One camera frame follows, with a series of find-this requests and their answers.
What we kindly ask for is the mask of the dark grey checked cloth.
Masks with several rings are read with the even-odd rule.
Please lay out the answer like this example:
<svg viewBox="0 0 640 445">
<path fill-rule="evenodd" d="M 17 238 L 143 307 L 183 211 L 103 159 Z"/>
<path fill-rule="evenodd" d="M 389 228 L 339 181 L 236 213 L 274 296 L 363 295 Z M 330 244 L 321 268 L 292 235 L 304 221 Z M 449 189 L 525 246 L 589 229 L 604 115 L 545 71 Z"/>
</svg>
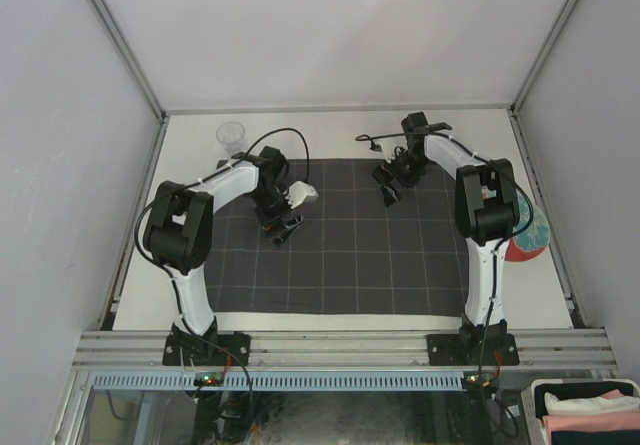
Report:
<svg viewBox="0 0 640 445">
<path fill-rule="evenodd" d="M 468 250 L 453 221 L 454 180 L 436 166 L 388 206 L 371 160 L 296 160 L 293 179 L 318 190 L 282 246 L 241 197 L 213 219 L 205 265 L 217 312 L 458 317 L 468 294 Z"/>
</svg>

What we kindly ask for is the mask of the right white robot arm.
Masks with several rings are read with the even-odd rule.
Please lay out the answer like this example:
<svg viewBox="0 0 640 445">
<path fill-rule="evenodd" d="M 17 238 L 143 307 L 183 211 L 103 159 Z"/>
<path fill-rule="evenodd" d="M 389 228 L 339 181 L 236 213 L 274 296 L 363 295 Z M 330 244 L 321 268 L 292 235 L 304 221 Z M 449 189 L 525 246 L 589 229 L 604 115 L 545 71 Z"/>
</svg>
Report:
<svg viewBox="0 0 640 445">
<path fill-rule="evenodd" d="M 469 290 L 459 339 L 461 356 L 480 364 L 495 351 L 494 337 L 507 334 L 502 304 L 503 270 L 512 238 L 531 226 L 533 210 L 520 226 L 519 200 L 531 200 L 514 177 L 507 159 L 488 159 L 452 134 L 445 122 L 431 124 L 422 112 L 401 122 L 400 133 L 358 136 L 384 161 L 372 172 L 384 204 L 401 199 L 396 189 L 412 189 L 435 164 L 455 179 L 454 222 L 465 239 L 469 258 Z"/>
</svg>

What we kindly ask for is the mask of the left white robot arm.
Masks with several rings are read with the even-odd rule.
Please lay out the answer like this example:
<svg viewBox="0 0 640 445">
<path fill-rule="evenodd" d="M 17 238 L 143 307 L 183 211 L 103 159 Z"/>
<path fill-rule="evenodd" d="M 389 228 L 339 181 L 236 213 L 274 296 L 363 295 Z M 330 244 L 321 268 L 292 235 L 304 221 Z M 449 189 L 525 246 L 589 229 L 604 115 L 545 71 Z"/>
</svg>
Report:
<svg viewBox="0 0 640 445">
<path fill-rule="evenodd" d="M 174 331 L 188 334 L 184 353 L 206 365 L 219 352 L 217 321 L 206 291 L 204 264 L 212 250 L 214 214 L 235 199 L 248 195 L 267 239 L 280 247 L 303 223 L 291 213 L 319 194 L 306 180 L 286 185 L 280 181 L 289 162 L 273 147 L 259 155 L 237 153 L 211 175 L 192 184 L 162 182 L 143 210 L 135 234 L 143 258 L 168 275 L 176 296 Z"/>
</svg>

